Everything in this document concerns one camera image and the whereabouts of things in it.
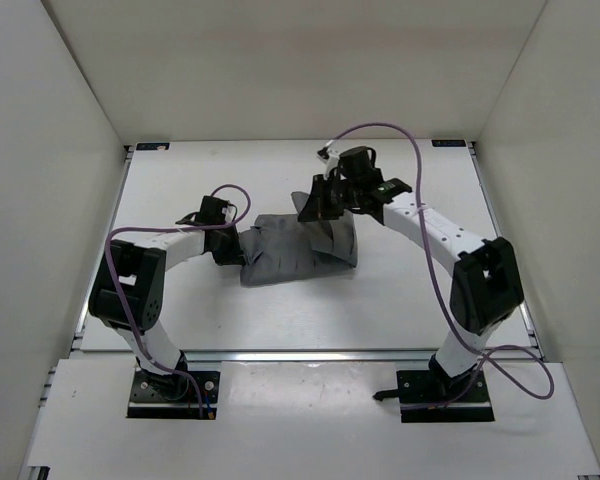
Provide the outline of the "grey pleated skirt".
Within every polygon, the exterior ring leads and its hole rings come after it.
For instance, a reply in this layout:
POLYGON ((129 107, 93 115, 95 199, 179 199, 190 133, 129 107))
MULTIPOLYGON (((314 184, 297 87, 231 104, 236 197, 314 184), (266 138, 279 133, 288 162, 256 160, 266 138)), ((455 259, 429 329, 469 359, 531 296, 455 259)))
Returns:
POLYGON ((358 264, 354 216, 302 223, 297 214, 261 214, 239 234, 243 287, 336 275, 358 264))

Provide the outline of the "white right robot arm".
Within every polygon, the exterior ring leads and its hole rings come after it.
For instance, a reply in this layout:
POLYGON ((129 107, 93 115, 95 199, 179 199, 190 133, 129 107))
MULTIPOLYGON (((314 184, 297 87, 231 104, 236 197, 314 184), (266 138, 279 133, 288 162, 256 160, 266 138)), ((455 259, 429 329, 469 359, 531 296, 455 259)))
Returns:
POLYGON ((450 275, 449 299, 443 302, 450 333, 430 362, 428 387, 440 400, 453 399, 493 332, 524 300, 512 244, 465 230, 419 204, 403 181, 383 179, 378 169, 356 179, 335 172, 315 175, 298 219, 336 220, 346 212, 369 215, 408 238, 450 275))

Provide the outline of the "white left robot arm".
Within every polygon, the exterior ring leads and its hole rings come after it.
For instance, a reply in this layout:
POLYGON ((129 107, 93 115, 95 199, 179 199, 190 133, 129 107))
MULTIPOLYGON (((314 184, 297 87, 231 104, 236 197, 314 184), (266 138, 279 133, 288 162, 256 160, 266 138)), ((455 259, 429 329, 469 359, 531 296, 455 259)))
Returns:
POLYGON ((235 205, 205 196, 171 228, 120 228, 106 241, 89 314, 127 342, 165 397, 177 398, 189 385, 185 355, 160 321, 166 273, 205 254, 219 266, 242 265, 236 222, 235 205))

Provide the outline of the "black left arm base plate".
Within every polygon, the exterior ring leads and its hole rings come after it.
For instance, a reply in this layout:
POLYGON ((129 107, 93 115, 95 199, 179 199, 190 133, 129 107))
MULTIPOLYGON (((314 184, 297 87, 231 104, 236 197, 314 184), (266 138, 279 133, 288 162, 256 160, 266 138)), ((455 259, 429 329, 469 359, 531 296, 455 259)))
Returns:
POLYGON ((219 371, 190 371, 201 397, 188 379, 159 376, 136 368, 130 388, 127 417, 130 419, 215 420, 219 398, 219 371))

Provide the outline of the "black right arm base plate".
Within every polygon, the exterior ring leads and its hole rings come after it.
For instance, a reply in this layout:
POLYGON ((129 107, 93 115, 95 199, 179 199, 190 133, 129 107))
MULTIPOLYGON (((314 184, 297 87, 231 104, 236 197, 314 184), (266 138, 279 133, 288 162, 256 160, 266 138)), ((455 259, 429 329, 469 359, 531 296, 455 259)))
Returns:
POLYGON ((395 389, 377 391, 373 399, 379 402, 397 399, 404 424, 495 421, 483 371, 474 381, 469 374, 450 390, 445 390, 428 370, 398 370, 396 378, 395 389))

